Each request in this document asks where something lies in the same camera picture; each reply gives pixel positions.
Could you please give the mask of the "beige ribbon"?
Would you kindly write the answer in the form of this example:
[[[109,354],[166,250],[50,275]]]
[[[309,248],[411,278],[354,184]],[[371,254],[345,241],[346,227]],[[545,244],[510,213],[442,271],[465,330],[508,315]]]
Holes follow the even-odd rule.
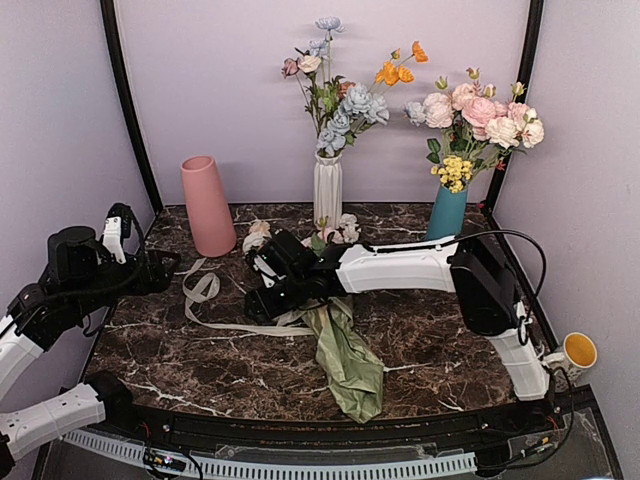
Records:
[[[206,313],[205,307],[218,309],[218,313],[223,313],[219,308],[221,280],[213,270],[203,269],[206,261],[206,258],[197,259],[182,278],[184,315],[188,321],[211,330],[241,332],[249,336],[293,338],[314,335],[309,327],[296,324],[296,321],[302,318],[298,313],[285,314],[276,321],[275,326],[259,326],[249,324],[247,321],[218,322],[220,316]]]

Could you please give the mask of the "flower bouquet green paper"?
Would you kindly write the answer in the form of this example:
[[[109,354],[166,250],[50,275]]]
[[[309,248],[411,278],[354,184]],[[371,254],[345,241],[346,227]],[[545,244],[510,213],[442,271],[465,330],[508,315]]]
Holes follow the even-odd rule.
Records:
[[[318,230],[301,243],[319,254],[329,245],[340,247],[341,256],[356,244],[359,238],[357,219],[344,214],[336,229],[320,220]],[[243,243],[247,255],[256,252],[281,230],[272,231],[268,222],[254,221]],[[340,283],[340,294],[327,300],[312,300],[305,306],[285,314],[298,313],[300,321],[309,327],[317,340],[316,360],[324,369],[328,388],[343,413],[352,420],[365,423],[382,410],[384,363],[369,349],[353,330],[352,302],[346,288]],[[276,317],[268,324],[285,314]]]

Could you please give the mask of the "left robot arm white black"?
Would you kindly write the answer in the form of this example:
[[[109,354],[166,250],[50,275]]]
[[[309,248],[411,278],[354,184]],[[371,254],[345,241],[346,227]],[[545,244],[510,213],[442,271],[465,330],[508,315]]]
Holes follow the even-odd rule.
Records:
[[[122,221],[106,221],[101,238],[93,228],[67,227],[47,241],[48,263],[40,279],[25,286],[1,320],[1,391],[67,331],[122,297],[165,291],[181,257],[162,250],[123,250]],[[120,436],[141,427],[131,391],[114,374],[100,371],[49,400],[1,416],[1,472],[29,452],[76,429],[99,423]]]

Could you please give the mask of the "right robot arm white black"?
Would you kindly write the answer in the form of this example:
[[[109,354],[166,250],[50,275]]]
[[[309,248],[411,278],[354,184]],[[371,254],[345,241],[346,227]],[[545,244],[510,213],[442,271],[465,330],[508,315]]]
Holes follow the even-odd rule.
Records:
[[[527,325],[530,315],[516,278],[485,232],[409,244],[330,244],[315,253],[281,230],[247,255],[263,286],[245,296],[245,314],[258,324],[311,300],[377,290],[453,293],[468,330],[490,341],[506,368],[518,400],[510,424],[534,432],[549,416],[544,399],[551,377]]]

